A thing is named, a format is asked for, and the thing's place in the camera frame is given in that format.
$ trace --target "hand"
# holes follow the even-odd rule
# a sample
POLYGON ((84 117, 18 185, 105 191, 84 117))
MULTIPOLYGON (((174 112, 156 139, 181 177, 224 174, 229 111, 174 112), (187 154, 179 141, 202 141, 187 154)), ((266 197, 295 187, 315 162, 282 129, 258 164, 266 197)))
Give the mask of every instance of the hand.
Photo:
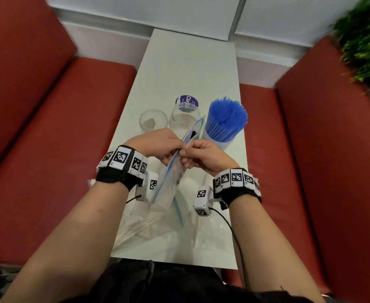
POLYGON ((198 167, 212 176, 239 165, 212 141, 194 140, 186 149, 179 151, 185 168, 198 167))
POLYGON ((155 156, 164 165, 168 165, 177 149, 185 147, 183 141, 169 128, 135 136, 125 142, 125 145, 136 149, 146 157, 155 156))

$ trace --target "artificial foliage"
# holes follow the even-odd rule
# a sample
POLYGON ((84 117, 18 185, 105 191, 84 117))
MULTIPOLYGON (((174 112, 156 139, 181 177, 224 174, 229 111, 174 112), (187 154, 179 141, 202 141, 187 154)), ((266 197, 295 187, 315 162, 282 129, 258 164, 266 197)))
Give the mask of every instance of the artificial foliage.
POLYGON ((360 0, 334 25, 343 60, 356 68, 353 81, 370 87, 370 0, 360 0))

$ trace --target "black cable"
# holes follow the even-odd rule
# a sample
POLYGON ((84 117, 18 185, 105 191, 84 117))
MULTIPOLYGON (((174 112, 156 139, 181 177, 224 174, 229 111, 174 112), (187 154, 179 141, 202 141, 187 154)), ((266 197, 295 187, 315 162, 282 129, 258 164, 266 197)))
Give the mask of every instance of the black cable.
POLYGON ((127 201, 127 202, 126 202, 126 204, 127 204, 127 203, 129 203, 130 201, 133 201, 134 199, 136 199, 136 198, 140 198, 140 197, 141 197, 141 195, 137 195, 137 196, 135 196, 133 199, 130 199, 129 201, 127 201))
POLYGON ((244 284, 245 284, 245 288, 247 290, 250 290, 250 285, 247 283, 248 281, 248 276, 247 276, 247 270, 245 269, 245 264, 244 264, 244 256, 242 255, 242 251, 241 251, 241 247, 239 245, 239 242, 238 242, 238 239, 237 237, 235 236, 234 234, 234 231, 233 231, 233 228, 231 227, 230 223, 228 223, 227 219, 222 215, 220 214, 220 212, 212 207, 209 207, 210 210, 214 210, 216 213, 218 213, 223 219, 224 221, 227 223, 228 227, 230 228, 231 232, 233 233, 233 236, 234 236, 234 239, 235 239, 235 242, 238 246, 238 250, 239 250, 239 255, 241 257, 241 266, 242 266, 242 274, 244 276, 244 284))

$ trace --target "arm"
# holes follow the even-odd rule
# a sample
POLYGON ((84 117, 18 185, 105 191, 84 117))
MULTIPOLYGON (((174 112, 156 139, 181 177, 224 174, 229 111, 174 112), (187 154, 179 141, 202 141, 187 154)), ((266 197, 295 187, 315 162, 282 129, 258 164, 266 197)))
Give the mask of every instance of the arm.
MULTIPOLYGON (((163 163, 184 147, 169 129, 125 144, 163 163)), ((128 193, 122 183, 96 182, 31 256, 0 302, 56 303, 87 293, 107 265, 128 193)))
MULTIPOLYGON (((239 165, 213 142, 193 141, 180 151, 186 168, 202 168, 212 176, 239 165)), ((254 292, 288 291, 323 303, 317 285, 293 247, 272 221, 258 199, 243 195, 230 204, 231 225, 241 246, 248 273, 249 288, 254 292)), ((235 256, 243 280, 238 247, 235 256)))

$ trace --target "container of straws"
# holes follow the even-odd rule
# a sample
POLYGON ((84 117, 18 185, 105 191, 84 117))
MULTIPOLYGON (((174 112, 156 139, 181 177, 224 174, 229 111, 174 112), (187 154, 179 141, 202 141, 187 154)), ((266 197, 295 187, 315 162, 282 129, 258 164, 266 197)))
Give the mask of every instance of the container of straws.
POLYGON ((227 97, 214 100, 210 104, 202 138, 213 141, 225 150, 247 122, 247 111, 240 102, 232 101, 227 97))

